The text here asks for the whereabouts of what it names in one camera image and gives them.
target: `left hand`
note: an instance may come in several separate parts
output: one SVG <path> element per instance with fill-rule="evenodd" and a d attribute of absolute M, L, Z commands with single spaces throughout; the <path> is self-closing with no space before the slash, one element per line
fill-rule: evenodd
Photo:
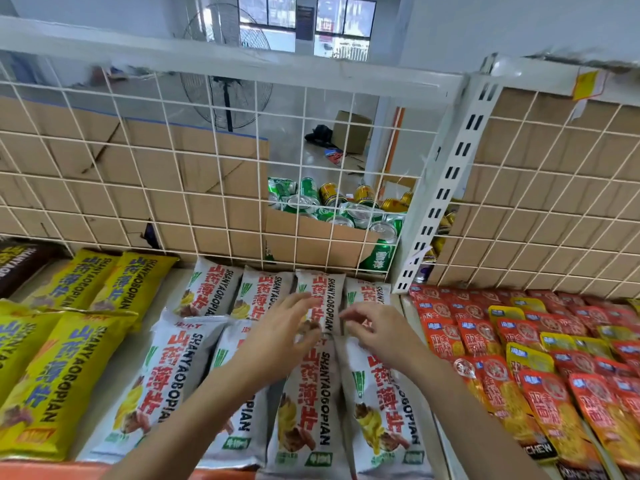
<path fill-rule="evenodd" d="M 295 342 L 302 318 L 309 308 L 321 304 L 322 298 L 311 298 L 311 293 L 280 298 L 253 325 L 229 364 L 234 363 L 239 373 L 249 374 L 256 390 L 287 377 L 322 337 L 315 328 Z"/>

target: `forearm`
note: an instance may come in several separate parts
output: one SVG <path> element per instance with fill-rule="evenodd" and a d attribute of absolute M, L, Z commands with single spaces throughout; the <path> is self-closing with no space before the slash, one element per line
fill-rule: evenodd
<path fill-rule="evenodd" d="M 548 480 L 500 422 L 469 393 L 452 366 L 428 350 L 410 379 L 427 399 L 470 480 Z"/>
<path fill-rule="evenodd" d="M 254 388 L 233 360 L 213 369 L 190 398 L 103 479 L 187 479 L 228 418 L 255 393 Z"/>

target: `metal wire mesh panel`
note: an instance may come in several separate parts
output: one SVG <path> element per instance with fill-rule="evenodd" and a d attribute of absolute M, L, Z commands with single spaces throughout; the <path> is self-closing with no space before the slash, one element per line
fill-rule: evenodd
<path fill-rule="evenodd" d="M 640 294 L 640 108 L 574 107 L 502 90 L 430 282 Z"/>
<path fill-rule="evenodd" d="M 38 64 L 49 79 L 20 80 L 0 59 L 0 235 L 60 241 L 71 253 L 84 246 L 157 248 L 186 262 L 208 255 L 261 268 L 311 267 L 388 279 L 388 266 L 362 265 L 379 244 L 369 225 L 386 213 L 376 217 L 371 211 L 362 228 L 352 228 L 284 212 L 283 203 L 279 209 L 270 205 L 268 179 L 311 177 L 318 186 L 334 183 L 344 195 L 367 182 L 376 201 L 383 193 L 400 197 L 397 188 L 421 195 L 426 168 L 436 157 L 433 142 L 448 129 L 442 115 L 463 83 L 457 75 L 372 71 L 364 64 L 265 56 L 203 41 L 20 19 L 3 26 L 18 41 L 5 41 L 3 48 L 40 54 Z M 115 57 L 145 67 L 145 76 L 114 78 L 103 68 Z M 65 71 L 78 65 L 91 72 L 90 82 L 66 86 Z M 193 102 L 180 82 L 192 74 L 242 80 L 252 90 L 221 105 L 205 85 L 208 100 Z M 255 97 L 261 81 L 273 85 L 264 109 Z M 386 118 L 378 117 L 381 98 Z M 396 107 L 439 116 L 429 126 L 403 125 Z M 214 111 L 249 114 L 253 121 L 240 131 L 221 131 L 211 124 Z M 340 127 L 345 148 L 356 136 L 373 141 L 376 135 L 378 143 L 332 162 L 305 138 L 318 125 Z M 412 156 L 406 169 L 397 166 L 399 148 Z M 371 170 L 367 159 L 374 153 L 380 164 Z M 336 212 L 339 204 L 319 207 Z M 413 208 L 423 204 L 412 206 L 416 222 L 424 211 Z M 385 243 L 391 253 L 399 241 L 413 240 L 400 228 L 397 234 Z"/>

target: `window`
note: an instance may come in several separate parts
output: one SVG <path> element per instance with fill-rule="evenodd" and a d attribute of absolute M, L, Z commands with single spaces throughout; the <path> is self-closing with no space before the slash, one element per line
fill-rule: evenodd
<path fill-rule="evenodd" d="M 243 37 L 262 31 L 270 49 L 296 51 L 296 0 L 238 0 L 238 7 Z"/>
<path fill-rule="evenodd" d="M 366 61 L 376 2 L 318 0 L 314 55 Z"/>

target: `hand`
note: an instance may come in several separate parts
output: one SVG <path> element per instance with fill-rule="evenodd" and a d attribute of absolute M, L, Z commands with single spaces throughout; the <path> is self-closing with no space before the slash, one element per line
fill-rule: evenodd
<path fill-rule="evenodd" d="M 311 293 L 280 298 L 253 325 L 229 364 L 236 364 L 240 374 L 249 374 L 255 390 L 287 377 L 322 337 L 315 328 L 295 342 L 302 318 L 309 308 L 320 305 L 322 298 L 311 298 Z"/>
<path fill-rule="evenodd" d="M 362 347 L 409 379 L 416 370 L 424 368 L 425 358 L 434 356 L 393 306 L 361 301 L 343 311 L 340 318 Z M 366 319 L 372 327 L 361 324 Z"/>

